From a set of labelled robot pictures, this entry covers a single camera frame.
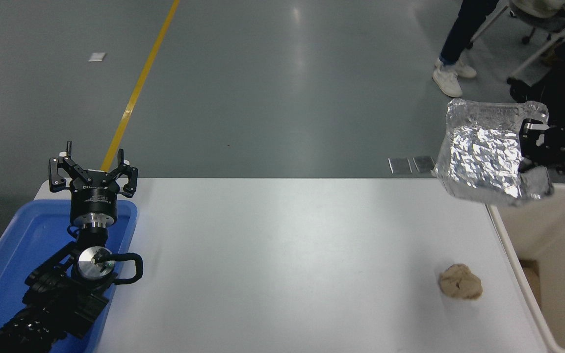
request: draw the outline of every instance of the person's leg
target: person's leg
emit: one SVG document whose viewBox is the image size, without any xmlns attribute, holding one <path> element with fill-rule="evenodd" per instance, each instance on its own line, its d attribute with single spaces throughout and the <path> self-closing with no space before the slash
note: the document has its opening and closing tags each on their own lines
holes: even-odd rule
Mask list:
<svg viewBox="0 0 565 353">
<path fill-rule="evenodd" d="M 463 0 L 455 24 L 446 37 L 439 59 L 444 65 L 453 65 L 466 48 L 472 36 L 491 14 L 498 0 Z"/>
<path fill-rule="evenodd" d="M 433 80 L 447 96 L 462 96 L 457 76 L 473 78 L 477 75 L 477 70 L 465 65 L 459 60 L 459 56 L 485 22 L 485 17 L 494 11 L 497 3 L 498 0 L 463 0 L 457 20 L 446 38 L 433 71 Z"/>
</svg>

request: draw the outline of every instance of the brown dough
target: brown dough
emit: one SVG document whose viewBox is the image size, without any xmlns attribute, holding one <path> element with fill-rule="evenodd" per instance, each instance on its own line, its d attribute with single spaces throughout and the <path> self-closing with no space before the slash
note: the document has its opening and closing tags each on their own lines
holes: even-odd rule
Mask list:
<svg viewBox="0 0 565 353">
<path fill-rule="evenodd" d="M 454 264 L 439 275 L 439 286 L 451 298 L 478 299 L 483 294 L 481 280 L 464 264 Z"/>
</svg>

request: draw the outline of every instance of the dark pants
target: dark pants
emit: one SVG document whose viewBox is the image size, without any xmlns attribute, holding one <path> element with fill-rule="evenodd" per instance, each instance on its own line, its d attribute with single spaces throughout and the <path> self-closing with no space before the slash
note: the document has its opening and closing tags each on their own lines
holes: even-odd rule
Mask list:
<svg viewBox="0 0 565 353">
<path fill-rule="evenodd" d="M 459 16 L 439 55 L 444 64 L 452 65 L 459 60 L 462 51 L 485 22 L 486 16 L 494 11 L 496 4 L 498 0 L 463 0 Z"/>
</svg>

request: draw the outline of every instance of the blue tray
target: blue tray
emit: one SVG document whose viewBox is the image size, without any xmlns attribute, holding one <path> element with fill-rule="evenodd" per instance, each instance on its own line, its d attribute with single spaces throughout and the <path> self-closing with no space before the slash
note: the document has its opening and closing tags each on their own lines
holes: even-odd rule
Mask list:
<svg viewBox="0 0 565 353">
<path fill-rule="evenodd" d="M 43 261 L 72 241 L 67 234 L 69 200 L 37 200 L 20 208 L 0 239 L 0 327 L 24 307 L 22 298 L 28 289 L 25 278 Z M 117 223 L 108 229 L 106 248 L 127 252 L 137 219 L 136 206 L 130 201 L 117 202 Z M 116 263 L 120 272 L 122 263 Z M 115 286 L 104 296 L 112 299 Z M 91 353 L 102 334 L 110 303 L 97 318 L 85 338 L 67 339 L 54 344 L 52 353 Z"/>
</svg>

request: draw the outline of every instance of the yellow floor line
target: yellow floor line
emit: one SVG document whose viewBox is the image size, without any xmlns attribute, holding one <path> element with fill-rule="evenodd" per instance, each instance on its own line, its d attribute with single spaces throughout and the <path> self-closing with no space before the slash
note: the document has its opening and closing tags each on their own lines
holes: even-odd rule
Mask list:
<svg viewBox="0 0 565 353">
<path fill-rule="evenodd" d="M 161 31 L 154 42 L 154 47 L 152 47 L 152 51 L 150 55 L 148 55 L 148 60 L 145 62 L 143 66 L 143 70 L 139 76 L 139 80 L 136 82 L 134 90 L 132 91 L 132 95 L 130 96 L 130 100 L 128 101 L 128 105 L 126 105 L 126 111 L 124 111 L 123 116 L 121 117 L 121 121 L 119 122 L 119 126 L 117 127 L 117 131 L 115 132 L 115 136 L 112 137 L 112 141 L 110 142 L 110 147 L 108 147 L 108 152 L 106 152 L 106 157 L 103 159 L 102 163 L 102 170 L 108 172 L 110 169 L 110 165 L 112 164 L 113 159 L 115 158 L 115 154 L 117 153 L 117 149 L 119 148 L 119 144 L 121 143 L 121 138 L 126 131 L 126 127 L 128 126 L 128 122 L 130 122 L 130 116 L 132 115 L 132 111 L 134 110 L 134 106 L 136 105 L 137 99 L 139 99 L 139 94 L 141 93 L 141 89 L 143 89 L 143 85 L 145 84 L 145 80 L 148 78 L 148 74 L 150 73 L 150 69 L 152 68 L 152 64 L 154 63 L 154 59 L 156 59 L 156 54 L 158 54 L 158 49 L 161 47 L 161 43 L 163 43 L 163 39 L 165 34 L 167 33 L 167 29 L 173 19 L 173 15 L 176 13 L 176 9 L 178 8 L 178 4 L 180 0 L 174 0 L 173 4 L 171 5 L 171 9 L 167 14 L 167 18 L 165 18 L 165 22 L 163 23 L 163 27 L 161 27 Z"/>
</svg>

